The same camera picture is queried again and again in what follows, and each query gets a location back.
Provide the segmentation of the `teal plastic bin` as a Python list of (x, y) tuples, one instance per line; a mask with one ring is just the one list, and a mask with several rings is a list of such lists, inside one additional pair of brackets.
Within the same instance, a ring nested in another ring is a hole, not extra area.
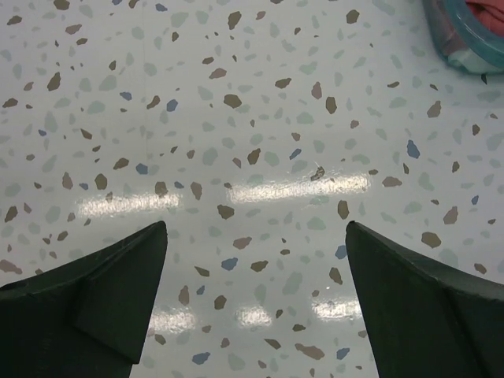
[(446, 63), (475, 75), (503, 73), (502, 1), (423, 1), (434, 47)]

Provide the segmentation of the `white t shirt in bin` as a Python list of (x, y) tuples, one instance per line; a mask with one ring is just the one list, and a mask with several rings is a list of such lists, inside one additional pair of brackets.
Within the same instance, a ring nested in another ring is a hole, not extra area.
[(495, 67), (477, 55), (458, 37), (443, 43), (441, 55), (452, 68), (471, 74), (496, 74), (503, 69)]

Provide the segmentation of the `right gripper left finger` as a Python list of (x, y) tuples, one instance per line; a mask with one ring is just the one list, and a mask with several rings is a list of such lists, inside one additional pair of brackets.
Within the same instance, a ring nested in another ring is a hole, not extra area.
[(3, 377), (128, 377), (165, 263), (164, 221), (1, 288)]

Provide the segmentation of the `salmon pink t shirt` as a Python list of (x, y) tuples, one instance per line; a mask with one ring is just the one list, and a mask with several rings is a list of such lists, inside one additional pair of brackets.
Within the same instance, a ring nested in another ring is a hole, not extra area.
[(475, 18), (492, 33), (503, 37), (503, 0), (466, 0), (466, 5)]

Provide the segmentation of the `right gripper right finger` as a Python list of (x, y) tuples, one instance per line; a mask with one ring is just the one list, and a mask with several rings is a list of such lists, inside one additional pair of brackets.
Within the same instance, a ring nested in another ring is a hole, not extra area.
[(503, 286), (409, 250), (363, 224), (346, 251), (381, 377), (501, 377)]

